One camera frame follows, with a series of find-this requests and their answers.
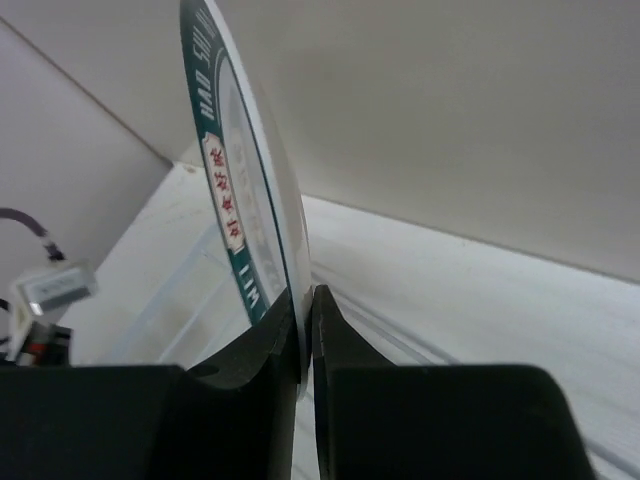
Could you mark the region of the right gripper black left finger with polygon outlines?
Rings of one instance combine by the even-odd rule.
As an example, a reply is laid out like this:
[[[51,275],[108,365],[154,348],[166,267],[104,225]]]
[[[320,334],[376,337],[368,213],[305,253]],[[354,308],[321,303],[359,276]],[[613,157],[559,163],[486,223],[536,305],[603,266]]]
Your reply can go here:
[[[72,366],[53,326],[1,365],[5,479],[287,479],[300,379],[287,294],[191,368]]]

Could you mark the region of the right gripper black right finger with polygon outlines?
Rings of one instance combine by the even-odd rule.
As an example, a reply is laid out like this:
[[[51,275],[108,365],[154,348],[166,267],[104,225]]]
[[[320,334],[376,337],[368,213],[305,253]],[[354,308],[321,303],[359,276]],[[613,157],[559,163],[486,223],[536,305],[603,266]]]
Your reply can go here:
[[[397,365],[344,318],[331,290],[311,311],[324,479],[592,479],[569,403],[522,364]]]

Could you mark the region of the dark rimmed back plate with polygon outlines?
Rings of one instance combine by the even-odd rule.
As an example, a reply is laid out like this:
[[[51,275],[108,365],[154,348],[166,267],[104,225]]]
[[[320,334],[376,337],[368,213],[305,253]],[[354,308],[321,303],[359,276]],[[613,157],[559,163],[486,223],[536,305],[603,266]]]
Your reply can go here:
[[[237,290],[252,324],[278,300],[290,307],[303,394],[313,285],[296,175],[218,5],[181,2],[179,31],[200,158]]]

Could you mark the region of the white wire dish rack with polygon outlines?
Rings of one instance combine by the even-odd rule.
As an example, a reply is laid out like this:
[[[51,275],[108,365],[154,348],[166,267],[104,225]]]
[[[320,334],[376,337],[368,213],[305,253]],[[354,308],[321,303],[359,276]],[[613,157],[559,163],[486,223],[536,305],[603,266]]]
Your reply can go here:
[[[427,341],[426,328],[403,327],[364,302],[375,274],[353,251],[312,240],[312,277],[327,284],[345,318],[366,339],[400,363],[453,364]],[[251,326],[212,227],[187,242],[144,246],[123,237],[98,270],[105,317],[100,364],[179,364],[191,367],[218,352]]]

